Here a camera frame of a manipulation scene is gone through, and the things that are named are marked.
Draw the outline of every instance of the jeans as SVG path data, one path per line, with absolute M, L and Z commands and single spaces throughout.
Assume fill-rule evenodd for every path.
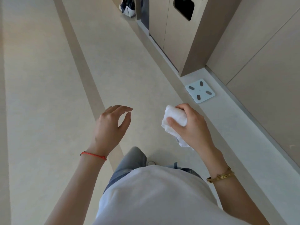
M 112 184 L 114 184 L 115 182 L 117 182 L 121 178 L 125 177 L 132 170 L 140 168 L 140 167 L 145 167 L 146 162 L 147 162 L 147 157 L 145 156 L 145 154 L 138 147 L 131 148 L 130 151 L 121 160 L 121 162 L 120 162 L 119 166 L 117 167 L 117 169 L 115 170 L 115 172 L 112 174 L 112 177 L 111 177 L 110 181 L 108 182 L 108 185 L 105 188 L 104 192 Z M 190 168 L 181 168 L 181 167 L 177 166 L 177 162 L 175 162 L 173 165 L 168 165 L 166 167 L 183 170 L 183 171 L 186 171 L 190 174 L 193 174 L 193 175 L 201 178 L 200 175 L 197 174 L 192 169 L 190 169 Z

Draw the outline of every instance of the hand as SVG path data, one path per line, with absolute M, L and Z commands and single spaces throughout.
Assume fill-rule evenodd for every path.
M 128 129 L 131 122 L 132 108 L 128 106 L 110 106 L 100 115 L 96 121 L 94 137 L 87 152 L 107 157 L 118 145 Z M 119 118 L 125 115 L 124 121 L 118 126 Z
M 197 152 L 203 149 L 215 148 L 209 129 L 202 115 L 195 111 L 188 103 L 180 104 L 176 108 L 183 109 L 187 115 L 187 125 L 179 125 L 173 118 L 167 122 L 181 138 Z

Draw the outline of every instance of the white t-shirt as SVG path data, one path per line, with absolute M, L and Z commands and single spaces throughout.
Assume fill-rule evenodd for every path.
M 100 224 L 248 223 L 220 209 L 202 179 L 182 170 L 152 165 L 131 171 L 105 191 L 94 222 Z

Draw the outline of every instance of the person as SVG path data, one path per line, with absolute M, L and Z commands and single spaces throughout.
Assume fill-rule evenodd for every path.
M 223 224 L 269 225 L 237 177 L 215 147 L 204 117 L 189 104 L 180 104 L 187 125 L 167 118 L 169 125 L 201 157 L 216 188 L 223 210 L 208 184 L 191 169 L 146 166 L 146 156 L 137 147 L 125 155 L 99 202 L 94 225 L 100 224 Z M 130 125 L 132 108 L 109 107 L 96 121 L 92 143 L 62 196 L 47 219 L 47 225 L 81 225 L 90 204 L 96 179 L 107 156 Z M 118 120 L 126 113 L 124 121 Z

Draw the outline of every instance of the shoe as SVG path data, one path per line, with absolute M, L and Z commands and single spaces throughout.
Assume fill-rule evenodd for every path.
M 155 162 L 149 161 L 147 166 L 155 165 Z

